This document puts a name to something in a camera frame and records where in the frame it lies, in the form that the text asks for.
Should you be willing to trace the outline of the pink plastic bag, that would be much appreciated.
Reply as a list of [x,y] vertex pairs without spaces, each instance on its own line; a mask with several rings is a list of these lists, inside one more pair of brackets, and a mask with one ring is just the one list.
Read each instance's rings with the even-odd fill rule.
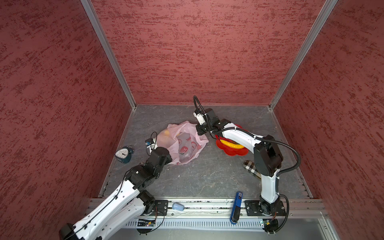
[[205,135],[199,136],[196,124],[185,121],[179,125],[169,124],[166,128],[171,136],[166,137],[162,131],[157,136],[157,146],[166,148],[171,155],[171,165],[186,165],[196,159],[209,143]]

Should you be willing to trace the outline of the yellow fake banana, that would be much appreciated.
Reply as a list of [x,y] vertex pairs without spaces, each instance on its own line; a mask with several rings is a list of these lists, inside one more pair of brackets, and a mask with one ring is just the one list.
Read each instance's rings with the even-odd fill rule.
[[243,149],[244,148],[244,146],[242,146],[242,145],[239,145],[239,144],[234,144],[234,143],[232,143],[232,142],[228,142],[228,141],[226,141],[226,140],[220,140],[221,141],[221,143],[223,144],[223,145],[225,145],[225,146],[227,146],[227,147],[229,147],[229,148],[232,148],[232,149]]

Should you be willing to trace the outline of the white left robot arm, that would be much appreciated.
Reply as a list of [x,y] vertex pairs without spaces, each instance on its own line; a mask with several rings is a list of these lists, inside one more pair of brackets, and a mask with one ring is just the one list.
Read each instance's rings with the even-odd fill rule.
[[155,198],[146,188],[172,162],[166,148],[154,149],[144,164],[128,170],[113,194],[75,224],[65,224],[59,231],[61,240],[108,240],[131,219],[150,214]]

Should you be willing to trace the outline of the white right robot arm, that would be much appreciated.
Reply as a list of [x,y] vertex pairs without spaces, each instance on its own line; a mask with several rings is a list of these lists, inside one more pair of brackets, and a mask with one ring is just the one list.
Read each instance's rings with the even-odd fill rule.
[[250,133],[226,120],[207,117],[198,114],[197,131],[199,135],[211,133],[219,137],[229,139],[248,149],[254,155],[254,166],[261,175],[262,191],[260,195],[260,211],[263,215],[271,216],[278,208],[279,173],[283,161],[281,151],[275,143],[275,139]]

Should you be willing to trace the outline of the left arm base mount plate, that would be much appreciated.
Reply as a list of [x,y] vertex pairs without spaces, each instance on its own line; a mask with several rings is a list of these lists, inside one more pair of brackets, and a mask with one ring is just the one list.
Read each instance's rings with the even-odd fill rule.
[[169,207],[169,201],[168,200],[155,200],[154,201],[154,206],[151,212],[149,213],[149,216],[155,216],[156,211],[161,212],[160,216],[167,215],[168,212],[168,207]]

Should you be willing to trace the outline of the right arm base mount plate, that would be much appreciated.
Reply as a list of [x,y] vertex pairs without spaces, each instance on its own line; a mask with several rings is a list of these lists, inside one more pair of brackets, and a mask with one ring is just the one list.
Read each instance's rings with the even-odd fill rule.
[[249,217],[284,217],[287,214],[283,202],[280,200],[272,204],[258,200],[246,200],[244,203],[247,216]]

